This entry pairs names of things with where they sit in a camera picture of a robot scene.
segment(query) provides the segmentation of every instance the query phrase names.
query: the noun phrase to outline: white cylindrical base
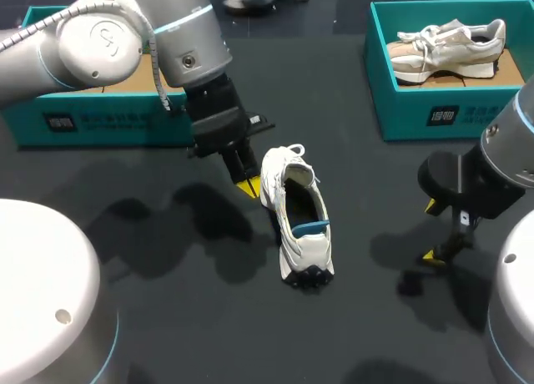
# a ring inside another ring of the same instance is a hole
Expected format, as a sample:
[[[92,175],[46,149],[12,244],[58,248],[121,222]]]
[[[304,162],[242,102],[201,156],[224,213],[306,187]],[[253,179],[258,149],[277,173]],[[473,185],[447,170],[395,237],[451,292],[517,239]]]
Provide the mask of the white cylindrical base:
[[[516,225],[499,258],[486,348],[499,384],[534,383],[534,212]]]
[[[124,384],[117,308],[85,234],[0,200],[0,384]]]

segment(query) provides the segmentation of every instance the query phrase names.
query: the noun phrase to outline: robotic arm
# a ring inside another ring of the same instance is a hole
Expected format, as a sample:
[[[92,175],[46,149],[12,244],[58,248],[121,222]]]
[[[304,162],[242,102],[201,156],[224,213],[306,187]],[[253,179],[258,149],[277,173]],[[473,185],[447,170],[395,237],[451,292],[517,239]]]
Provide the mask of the robotic arm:
[[[137,69],[148,42],[154,82],[183,88],[197,157],[219,153],[235,184],[259,194],[252,134],[271,128],[247,114],[225,73],[232,56],[209,0],[78,0],[22,30],[0,31],[0,109],[47,93],[119,83]]]
[[[435,152],[419,168],[419,185],[431,197],[426,212],[440,215],[450,206],[453,216],[449,239],[423,255],[424,262],[452,261],[473,245],[481,219],[497,218],[534,188],[533,92],[531,78],[468,153]]]

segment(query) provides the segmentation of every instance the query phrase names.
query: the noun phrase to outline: sneaker pair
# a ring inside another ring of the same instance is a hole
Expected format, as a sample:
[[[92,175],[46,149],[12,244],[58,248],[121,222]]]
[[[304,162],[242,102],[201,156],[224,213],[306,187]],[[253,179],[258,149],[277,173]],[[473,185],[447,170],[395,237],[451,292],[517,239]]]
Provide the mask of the sneaker pair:
[[[327,284],[334,276],[330,222],[313,168],[294,144],[269,150],[260,176],[260,198],[280,226],[280,272],[294,286]]]

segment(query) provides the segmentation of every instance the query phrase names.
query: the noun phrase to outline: black table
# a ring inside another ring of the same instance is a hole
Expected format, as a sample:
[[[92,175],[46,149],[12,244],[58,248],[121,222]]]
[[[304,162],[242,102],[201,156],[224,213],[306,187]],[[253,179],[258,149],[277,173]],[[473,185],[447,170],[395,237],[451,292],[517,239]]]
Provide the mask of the black table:
[[[222,161],[182,149],[16,152],[0,131],[0,196],[53,207],[97,248],[123,311],[130,384],[460,384],[494,382],[481,340],[496,255],[528,195],[477,231],[460,278],[425,295],[395,284],[443,239],[416,171],[436,148],[381,141],[360,60],[363,38],[229,41],[245,106],[277,128],[253,139],[301,143],[321,181],[334,281],[319,294],[280,280],[269,216]]]

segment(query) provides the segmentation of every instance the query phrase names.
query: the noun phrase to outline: cardboard box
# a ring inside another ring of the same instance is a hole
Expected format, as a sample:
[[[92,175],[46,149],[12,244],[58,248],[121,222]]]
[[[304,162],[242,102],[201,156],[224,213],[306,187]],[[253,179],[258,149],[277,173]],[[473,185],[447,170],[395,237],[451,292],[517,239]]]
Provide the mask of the cardboard box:
[[[183,93],[182,88],[171,88],[165,77],[160,74],[162,84],[167,93]],[[141,57],[141,62],[135,73],[128,79],[113,86],[108,86],[103,89],[105,93],[147,93],[155,92],[156,86],[154,84],[154,77],[152,75],[152,60],[149,54],[144,54]]]
[[[23,26],[62,9],[30,7]],[[2,116],[18,145],[24,147],[190,146],[194,141],[191,121],[183,111],[185,93],[165,84],[177,110],[167,113],[156,93],[151,68],[147,68],[147,57],[119,85],[40,96],[4,109]]]
[[[506,23],[506,50],[493,79],[434,77],[415,87],[396,82],[386,45],[398,32],[454,19],[481,25],[498,18]],[[534,74],[533,23],[532,0],[372,3],[364,57],[383,139],[478,138]]]

